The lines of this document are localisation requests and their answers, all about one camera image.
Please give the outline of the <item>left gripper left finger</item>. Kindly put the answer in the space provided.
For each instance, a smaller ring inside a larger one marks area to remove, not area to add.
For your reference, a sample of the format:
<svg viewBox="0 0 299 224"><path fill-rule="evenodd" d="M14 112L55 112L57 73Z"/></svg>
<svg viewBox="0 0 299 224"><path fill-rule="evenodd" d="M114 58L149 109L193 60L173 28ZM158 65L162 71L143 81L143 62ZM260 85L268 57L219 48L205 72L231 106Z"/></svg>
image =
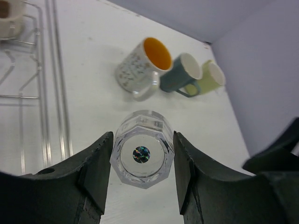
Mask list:
<svg viewBox="0 0 299 224"><path fill-rule="evenodd" d="M68 159L21 176L0 174L3 224L98 224L105 212L114 135Z"/></svg>

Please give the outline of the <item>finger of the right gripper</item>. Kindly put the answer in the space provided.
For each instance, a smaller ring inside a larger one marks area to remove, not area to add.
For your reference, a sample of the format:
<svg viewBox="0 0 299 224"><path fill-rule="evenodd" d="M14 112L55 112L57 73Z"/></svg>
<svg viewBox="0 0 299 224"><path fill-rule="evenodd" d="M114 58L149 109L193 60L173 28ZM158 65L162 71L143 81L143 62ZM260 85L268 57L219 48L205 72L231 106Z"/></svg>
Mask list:
<svg viewBox="0 0 299 224"><path fill-rule="evenodd" d="M247 160L242 168L251 173L298 171L299 157L292 153L298 143L299 118L295 117L267 149Z"/></svg>

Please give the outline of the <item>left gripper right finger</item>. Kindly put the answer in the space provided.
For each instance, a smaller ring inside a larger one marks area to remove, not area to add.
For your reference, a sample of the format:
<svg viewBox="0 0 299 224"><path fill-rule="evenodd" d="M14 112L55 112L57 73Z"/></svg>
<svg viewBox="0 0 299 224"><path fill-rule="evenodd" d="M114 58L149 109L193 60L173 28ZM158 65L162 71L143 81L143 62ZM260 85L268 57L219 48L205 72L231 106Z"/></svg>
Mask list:
<svg viewBox="0 0 299 224"><path fill-rule="evenodd" d="M186 224L296 224L298 172L250 176L214 160L181 133L173 135L179 213Z"/></svg>

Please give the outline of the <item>clear glass cup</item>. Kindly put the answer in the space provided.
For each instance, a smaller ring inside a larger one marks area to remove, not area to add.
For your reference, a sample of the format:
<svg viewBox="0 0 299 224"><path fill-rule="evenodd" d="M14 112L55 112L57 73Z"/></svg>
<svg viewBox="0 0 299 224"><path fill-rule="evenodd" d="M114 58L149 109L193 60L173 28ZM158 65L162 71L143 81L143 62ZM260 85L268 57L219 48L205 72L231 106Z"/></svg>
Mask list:
<svg viewBox="0 0 299 224"><path fill-rule="evenodd" d="M152 110L139 110L117 129L110 164L122 183L148 189L168 178L174 156L167 119Z"/></svg>

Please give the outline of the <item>light green ceramic mug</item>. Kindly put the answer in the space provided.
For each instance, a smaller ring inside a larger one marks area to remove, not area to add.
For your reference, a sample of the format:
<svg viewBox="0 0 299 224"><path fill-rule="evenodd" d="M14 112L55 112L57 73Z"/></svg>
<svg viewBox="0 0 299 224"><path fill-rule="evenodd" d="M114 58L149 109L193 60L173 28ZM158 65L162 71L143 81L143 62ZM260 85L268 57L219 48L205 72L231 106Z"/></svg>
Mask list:
<svg viewBox="0 0 299 224"><path fill-rule="evenodd" d="M225 75L215 61L208 60L204 62L201 67L202 78L195 82L199 87L199 90L193 84L185 86L186 93L191 96L207 94L226 84Z"/></svg>

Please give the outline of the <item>grey blue ceramic mug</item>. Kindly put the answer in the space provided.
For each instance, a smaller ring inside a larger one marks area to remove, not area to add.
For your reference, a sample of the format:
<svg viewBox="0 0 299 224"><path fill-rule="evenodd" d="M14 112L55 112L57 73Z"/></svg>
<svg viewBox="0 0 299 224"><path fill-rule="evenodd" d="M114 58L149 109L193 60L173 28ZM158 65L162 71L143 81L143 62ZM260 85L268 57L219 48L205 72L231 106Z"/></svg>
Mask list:
<svg viewBox="0 0 299 224"><path fill-rule="evenodd" d="M173 68L160 77L160 89L164 92L177 92L187 98L200 94L198 80L203 77L201 66L189 53L181 53L173 62ZM195 87L194 94L180 89L191 84Z"/></svg>

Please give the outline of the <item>white pearly round cup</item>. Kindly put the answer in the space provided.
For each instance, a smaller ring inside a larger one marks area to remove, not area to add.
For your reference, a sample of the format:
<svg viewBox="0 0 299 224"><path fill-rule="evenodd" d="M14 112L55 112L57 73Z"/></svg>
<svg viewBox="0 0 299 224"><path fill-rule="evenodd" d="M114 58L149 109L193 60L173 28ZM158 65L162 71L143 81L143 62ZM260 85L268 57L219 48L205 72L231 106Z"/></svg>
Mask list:
<svg viewBox="0 0 299 224"><path fill-rule="evenodd" d="M166 46L154 37L146 37L116 67L114 75L134 100L144 101L157 91L160 77L172 67L173 59Z"/></svg>

